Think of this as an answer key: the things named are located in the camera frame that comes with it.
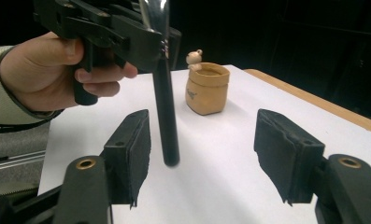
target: white table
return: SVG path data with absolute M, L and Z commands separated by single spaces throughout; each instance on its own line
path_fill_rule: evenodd
M 151 74 L 121 81 L 121 92 L 97 105 L 77 106 L 53 120 L 40 191 L 63 182 L 66 166 L 99 155 L 130 113 L 150 111 L 152 149 L 138 207 L 114 205 L 118 223 L 317 223 L 311 204 L 283 203 L 253 150 L 260 108 L 279 112 L 326 145 L 324 157 L 348 154 L 371 165 L 371 132 L 232 66 L 221 113 L 199 116 L 185 103 L 188 70 L 172 73 L 180 164 L 164 165 Z

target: table edge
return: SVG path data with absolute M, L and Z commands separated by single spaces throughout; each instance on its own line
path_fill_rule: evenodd
M 284 90 L 302 100 L 305 100 L 313 105 L 316 105 L 321 109 L 324 109 L 334 115 L 339 116 L 342 119 L 350 121 L 360 127 L 367 129 L 369 132 L 371 132 L 371 119 L 368 119 L 359 114 L 356 114 L 339 105 L 335 105 L 327 100 L 322 99 L 319 96 L 311 94 L 310 92 L 303 91 L 297 87 L 294 87 L 291 84 L 281 81 L 275 77 L 269 76 L 268 74 L 262 71 L 259 71 L 256 69 L 244 69 L 244 71 L 281 90 Z

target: hand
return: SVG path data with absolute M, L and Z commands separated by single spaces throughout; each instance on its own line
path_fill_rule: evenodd
M 62 39 L 50 32 L 13 48 L 0 63 L 0 77 L 6 88 L 30 111 L 54 111 L 77 105 L 73 76 L 83 88 L 98 97 L 120 90 L 124 77 L 136 77 L 137 69 L 126 63 L 95 67 L 91 73 L 74 69 L 83 57 L 80 39 Z

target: sleeve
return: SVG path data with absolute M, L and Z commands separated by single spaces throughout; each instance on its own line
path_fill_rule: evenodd
M 11 46 L 0 47 L 0 61 L 3 56 L 13 48 Z M 24 125 L 38 123 L 55 118 L 61 111 L 53 111 L 48 114 L 38 115 L 27 110 L 9 92 L 6 91 L 0 80 L 0 124 Z

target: small tan cup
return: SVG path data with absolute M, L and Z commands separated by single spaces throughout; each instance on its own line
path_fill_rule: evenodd
M 200 115 L 221 112 L 226 104 L 230 72 L 219 64 L 200 64 L 201 70 L 189 71 L 186 103 Z

